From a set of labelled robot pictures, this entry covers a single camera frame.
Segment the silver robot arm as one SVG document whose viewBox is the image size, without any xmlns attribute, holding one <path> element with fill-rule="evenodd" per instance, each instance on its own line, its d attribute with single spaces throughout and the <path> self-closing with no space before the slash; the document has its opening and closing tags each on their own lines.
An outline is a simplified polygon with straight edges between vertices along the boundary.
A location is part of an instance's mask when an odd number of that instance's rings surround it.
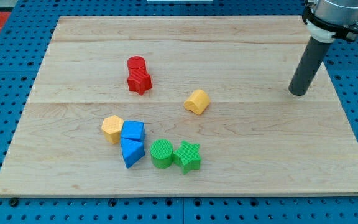
<svg viewBox="0 0 358 224">
<path fill-rule="evenodd" d="M 306 0 L 302 20 L 319 42 L 353 42 L 358 38 L 358 0 Z"/>
</svg>

